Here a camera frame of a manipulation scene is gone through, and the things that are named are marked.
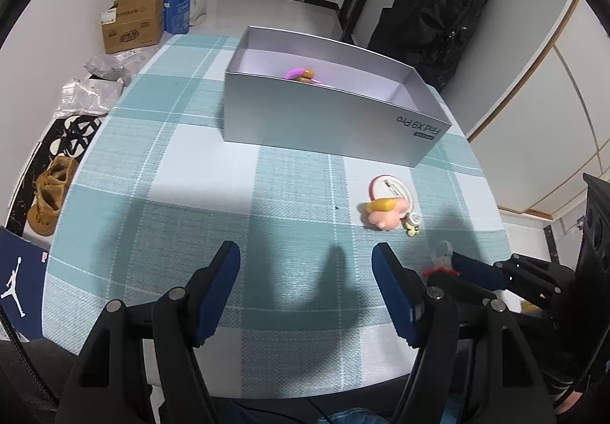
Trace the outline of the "brown cardboard box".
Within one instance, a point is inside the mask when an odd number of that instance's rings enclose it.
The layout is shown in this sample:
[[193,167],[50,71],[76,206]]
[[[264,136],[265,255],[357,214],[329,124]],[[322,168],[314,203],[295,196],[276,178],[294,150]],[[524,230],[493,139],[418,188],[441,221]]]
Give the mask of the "brown cardboard box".
[[157,44],[163,33],[163,9],[163,0],[117,0],[100,14],[106,53]]

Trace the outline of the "black white sneakers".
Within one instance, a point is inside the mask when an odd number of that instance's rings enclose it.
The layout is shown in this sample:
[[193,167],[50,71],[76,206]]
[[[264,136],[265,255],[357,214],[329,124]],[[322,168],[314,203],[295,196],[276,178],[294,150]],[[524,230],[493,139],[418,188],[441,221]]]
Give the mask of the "black white sneakers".
[[48,148],[50,154],[53,157],[66,156],[81,161],[101,127],[102,121],[102,117],[90,114],[58,118],[52,125],[55,136]]

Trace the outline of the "grey cardboard box tray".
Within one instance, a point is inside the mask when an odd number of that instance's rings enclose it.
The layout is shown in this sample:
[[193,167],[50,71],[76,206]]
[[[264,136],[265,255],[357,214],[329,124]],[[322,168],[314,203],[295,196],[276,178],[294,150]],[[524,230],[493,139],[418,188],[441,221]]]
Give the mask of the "grey cardboard box tray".
[[225,71],[231,142],[414,167],[451,126],[416,69],[330,38],[250,26]]

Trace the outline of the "black hanging backpack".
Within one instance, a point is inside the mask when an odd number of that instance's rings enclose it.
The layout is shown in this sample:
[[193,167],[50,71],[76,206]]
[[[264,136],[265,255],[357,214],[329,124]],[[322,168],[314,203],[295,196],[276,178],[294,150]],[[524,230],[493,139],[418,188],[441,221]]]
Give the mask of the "black hanging backpack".
[[442,91],[455,75],[489,0],[394,0],[382,9],[370,51],[414,67]]

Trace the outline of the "blue Jordan shoe box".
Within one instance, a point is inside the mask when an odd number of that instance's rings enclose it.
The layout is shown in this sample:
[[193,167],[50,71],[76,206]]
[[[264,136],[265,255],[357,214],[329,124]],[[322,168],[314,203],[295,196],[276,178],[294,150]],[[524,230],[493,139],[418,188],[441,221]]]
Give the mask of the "blue Jordan shoe box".
[[13,328],[28,341],[42,334],[42,296],[48,252],[1,228],[1,306]]

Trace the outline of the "grey parcel bag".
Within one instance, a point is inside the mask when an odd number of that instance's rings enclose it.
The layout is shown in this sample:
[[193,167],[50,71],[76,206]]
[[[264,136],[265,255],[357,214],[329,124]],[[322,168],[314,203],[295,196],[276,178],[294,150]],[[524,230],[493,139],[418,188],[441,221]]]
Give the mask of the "grey parcel bag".
[[95,54],[87,61],[85,69],[99,79],[128,86],[159,49],[159,45],[153,45],[116,54]]

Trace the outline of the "blue cardboard box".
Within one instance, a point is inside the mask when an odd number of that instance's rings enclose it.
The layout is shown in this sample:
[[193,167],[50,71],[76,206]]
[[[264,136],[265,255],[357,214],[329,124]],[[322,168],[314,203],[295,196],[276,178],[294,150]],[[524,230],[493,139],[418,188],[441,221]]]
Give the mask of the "blue cardboard box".
[[163,0],[164,31],[186,34],[190,28],[190,0]]

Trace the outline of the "pink pig figurine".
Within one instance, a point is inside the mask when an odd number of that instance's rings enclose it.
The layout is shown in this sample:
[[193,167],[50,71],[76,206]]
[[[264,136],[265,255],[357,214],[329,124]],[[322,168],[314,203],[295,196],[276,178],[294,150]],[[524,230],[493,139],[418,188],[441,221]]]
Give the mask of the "pink pig figurine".
[[413,210],[413,203],[404,198],[381,198],[362,203],[359,210],[366,226],[391,231],[402,225],[407,213]]

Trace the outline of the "silver parcel bag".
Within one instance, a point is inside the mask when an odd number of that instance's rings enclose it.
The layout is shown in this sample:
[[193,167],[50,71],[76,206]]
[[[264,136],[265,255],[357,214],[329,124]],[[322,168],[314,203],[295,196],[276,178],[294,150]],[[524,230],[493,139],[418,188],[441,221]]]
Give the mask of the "silver parcel bag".
[[104,79],[71,79],[61,89],[55,118],[71,115],[106,115],[122,95],[123,83]]

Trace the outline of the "teal plaid tablecloth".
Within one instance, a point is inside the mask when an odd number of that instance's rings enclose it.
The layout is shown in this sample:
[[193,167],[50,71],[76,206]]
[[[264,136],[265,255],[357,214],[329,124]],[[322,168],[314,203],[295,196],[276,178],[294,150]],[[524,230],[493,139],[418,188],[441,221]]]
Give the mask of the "teal plaid tablecloth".
[[[386,242],[420,271],[442,240],[486,263],[510,256],[472,149],[454,128],[407,168],[227,143],[223,77],[236,45],[206,35],[167,41],[102,123],[53,238],[43,335],[80,351],[106,302],[154,301],[231,240],[239,275],[196,353],[212,394],[314,396],[403,376],[416,353],[379,294],[373,247]],[[382,174],[411,189],[418,235],[363,223],[359,206]]]

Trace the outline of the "small yellow bee charm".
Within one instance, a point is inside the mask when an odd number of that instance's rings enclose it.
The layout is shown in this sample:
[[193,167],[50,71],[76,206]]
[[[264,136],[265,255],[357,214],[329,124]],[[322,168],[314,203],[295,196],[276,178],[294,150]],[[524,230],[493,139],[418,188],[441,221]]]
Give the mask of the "small yellow bee charm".
[[421,223],[422,217],[420,213],[417,213],[416,211],[410,211],[402,219],[403,228],[409,237],[414,237],[419,234]]

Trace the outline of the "red white small charm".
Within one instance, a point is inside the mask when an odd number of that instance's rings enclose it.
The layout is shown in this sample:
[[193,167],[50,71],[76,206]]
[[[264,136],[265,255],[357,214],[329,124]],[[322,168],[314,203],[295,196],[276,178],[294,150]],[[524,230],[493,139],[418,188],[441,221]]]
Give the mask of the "red white small charm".
[[458,275],[459,272],[453,267],[454,250],[452,244],[447,240],[439,242],[431,253],[432,266],[422,272],[423,277],[430,277],[436,272]]

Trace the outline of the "white round badge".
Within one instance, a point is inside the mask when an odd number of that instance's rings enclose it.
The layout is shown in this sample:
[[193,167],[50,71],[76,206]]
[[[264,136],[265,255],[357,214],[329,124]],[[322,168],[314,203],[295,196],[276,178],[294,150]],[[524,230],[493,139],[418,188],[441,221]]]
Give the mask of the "white round badge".
[[404,199],[408,202],[410,210],[414,204],[411,189],[396,176],[382,174],[375,176],[369,184],[369,196],[371,200],[382,198]]

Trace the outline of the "brown suede boots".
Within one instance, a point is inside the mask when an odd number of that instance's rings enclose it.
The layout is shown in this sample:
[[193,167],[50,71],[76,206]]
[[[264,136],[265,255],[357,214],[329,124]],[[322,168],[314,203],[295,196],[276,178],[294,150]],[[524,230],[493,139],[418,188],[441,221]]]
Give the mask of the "brown suede boots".
[[27,213],[27,223],[36,234],[54,234],[77,166],[74,158],[59,155],[36,178],[34,202]]

